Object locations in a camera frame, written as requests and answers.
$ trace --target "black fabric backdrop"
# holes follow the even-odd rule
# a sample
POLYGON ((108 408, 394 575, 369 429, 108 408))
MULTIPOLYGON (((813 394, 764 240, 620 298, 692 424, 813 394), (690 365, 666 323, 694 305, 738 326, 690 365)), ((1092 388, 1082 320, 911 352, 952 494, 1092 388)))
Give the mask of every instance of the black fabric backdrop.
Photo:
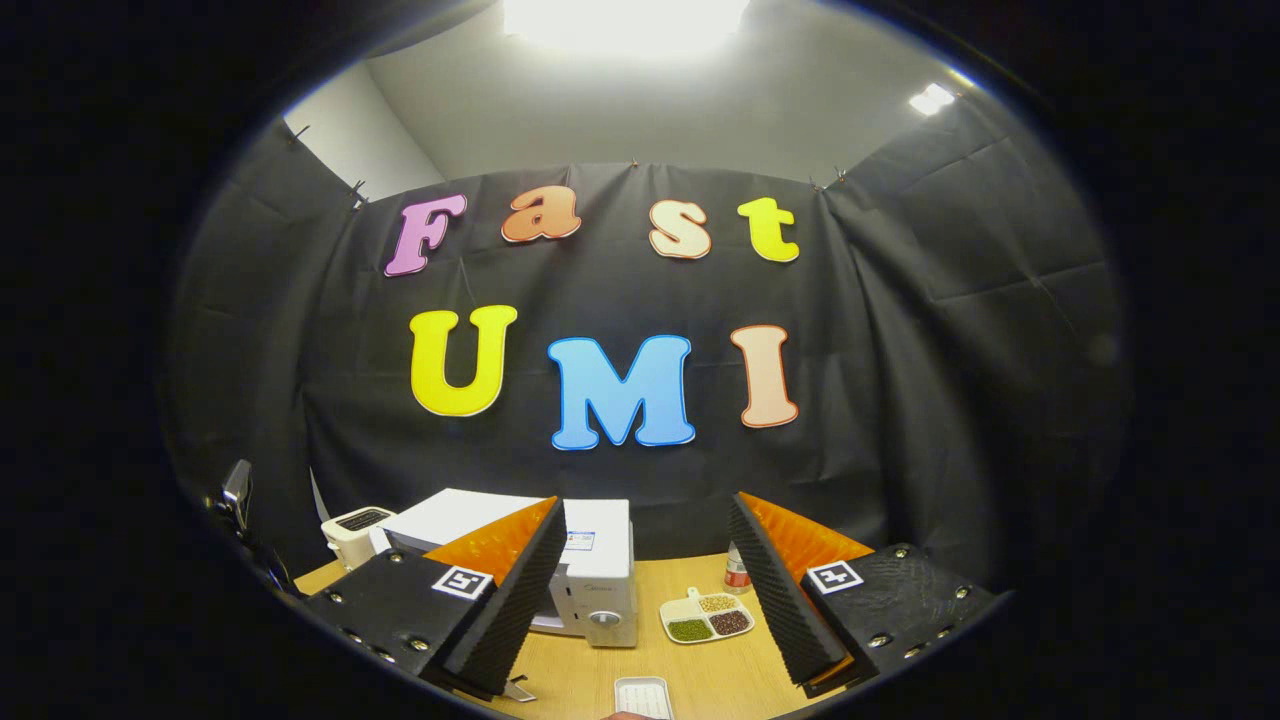
POLYGON ((1044 149, 980 96, 822 191, 622 163, 465 178, 352 211, 346 187, 287 138, 283 127, 264 138, 274 149, 246 170, 260 192, 224 191, 192 245, 169 387, 179 466, 207 492, 234 456, 252 460, 252 521, 294 571, 329 557, 310 465, 333 514, 402 510, 444 487, 627 497, 640 559, 722 551, 726 500, 745 489, 873 546, 915 542, 1000 588, 1079 538, 1115 461, 1129 396, 1098 233, 1044 149), (543 184, 576 191, 582 227, 503 240, 511 200, 543 184), (428 266, 384 277, 401 210, 453 193, 467 210, 428 266), (736 208, 762 196, 795 214, 783 237, 796 261, 751 249, 736 208), (648 213, 663 199, 707 211, 709 255, 654 252, 648 213), (410 391, 410 319, 460 315, 445 374, 462 386, 475 368, 467 316, 494 304, 520 313, 498 401, 471 418, 428 413, 410 391), (739 419, 745 372, 728 336, 750 324, 790 333, 794 423, 739 419), (593 337, 625 373, 654 334, 692 343, 698 437, 554 450, 547 346, 593 337))

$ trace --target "microwave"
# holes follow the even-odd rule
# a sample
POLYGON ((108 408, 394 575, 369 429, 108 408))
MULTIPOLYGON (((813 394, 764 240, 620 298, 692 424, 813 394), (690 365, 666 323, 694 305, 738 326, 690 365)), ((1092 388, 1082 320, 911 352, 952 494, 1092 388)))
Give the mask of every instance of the microwave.
MULTIPOLYGON (((447 488, 370 529, 375 553, 429 552, 545 498, 447 488)), ((531 630, 636 646, 635 538, 627 500, 564 500, 568 534, 531 630)))

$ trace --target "spice jar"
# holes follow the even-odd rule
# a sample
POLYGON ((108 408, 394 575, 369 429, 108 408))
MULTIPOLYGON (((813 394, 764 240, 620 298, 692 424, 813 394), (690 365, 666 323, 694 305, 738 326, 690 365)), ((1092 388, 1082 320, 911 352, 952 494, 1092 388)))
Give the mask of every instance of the spice jar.
POLYGON ((724 592, 742 594, 751 589, 751 578, 746 574, 746 565, 737 552, 737 546, 728 543, 728 561, 724 564, 724 592))

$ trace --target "light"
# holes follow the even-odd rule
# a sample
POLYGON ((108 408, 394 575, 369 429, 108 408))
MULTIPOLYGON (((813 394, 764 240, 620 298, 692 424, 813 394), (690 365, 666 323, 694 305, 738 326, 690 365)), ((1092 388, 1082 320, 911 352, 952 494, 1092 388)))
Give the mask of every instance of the light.
POLYGON ((566 50, 671 54, 737 29, 749 0, 504 0, 503 31, 566 50))
POLYGON ((934 82, 929 83, 929 87, 925 87, 924 92, 908 100, 908 104, 915 108, 922 115, 932 115, 941 110, 943 105, 950 105, 955 101, 955 95, 951 95, 950 91, 934 82))
POLYGON ((932 115, 942 109, 942 105, 928 95, 916 95, 915 97, 908 100, 908 102, 919 110, 922 115, 932 115))

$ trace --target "wooden table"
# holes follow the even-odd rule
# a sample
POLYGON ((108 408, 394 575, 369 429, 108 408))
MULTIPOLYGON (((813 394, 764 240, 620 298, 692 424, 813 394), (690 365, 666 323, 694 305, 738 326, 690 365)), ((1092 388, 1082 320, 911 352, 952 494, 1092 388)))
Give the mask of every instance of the wooden table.
MULTIPOLYGON (((480 702, 532 720, 600 720, 613 712, 613 682, 658 675, 667 680, 671 705, 680 720, 763 720, 819 700, 808 700, 791 684, 782 655, 764 621, 755 591, 737 596, 755 618, 746 634, 701 644, 676 644, 658 620, 658 606, 685 597, 695 587, 703 594, 721 592, 724 555, 636 562, 640 602, 639 642, 634 648, 594 648, 582 638, 531 632, 516 657, 511 675, 529 675, 520 687, 538 696, 532 702, 497 697, 480 702)), ((333 561, 297 579, 298 589, 314 594, 343 575, 333 561)))

